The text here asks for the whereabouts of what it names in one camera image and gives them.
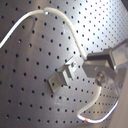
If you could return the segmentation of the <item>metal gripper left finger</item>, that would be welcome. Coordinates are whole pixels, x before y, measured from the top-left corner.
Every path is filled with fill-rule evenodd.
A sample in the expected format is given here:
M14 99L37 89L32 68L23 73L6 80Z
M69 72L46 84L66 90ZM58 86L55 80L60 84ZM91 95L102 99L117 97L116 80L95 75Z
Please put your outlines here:
M107 60L85 61L82 65L89 78L94 78L98 86L110 86L117 96L120 96L126 71L126 67L119 66L112 69Z

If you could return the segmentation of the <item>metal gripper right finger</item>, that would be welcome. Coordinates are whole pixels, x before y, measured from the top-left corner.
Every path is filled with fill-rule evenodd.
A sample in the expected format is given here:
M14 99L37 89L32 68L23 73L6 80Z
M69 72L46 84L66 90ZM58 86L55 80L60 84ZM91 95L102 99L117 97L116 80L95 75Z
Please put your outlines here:
M122 42L102 52L90 53L88 60L107 60L110 66L118 66L128 61L128 42Z

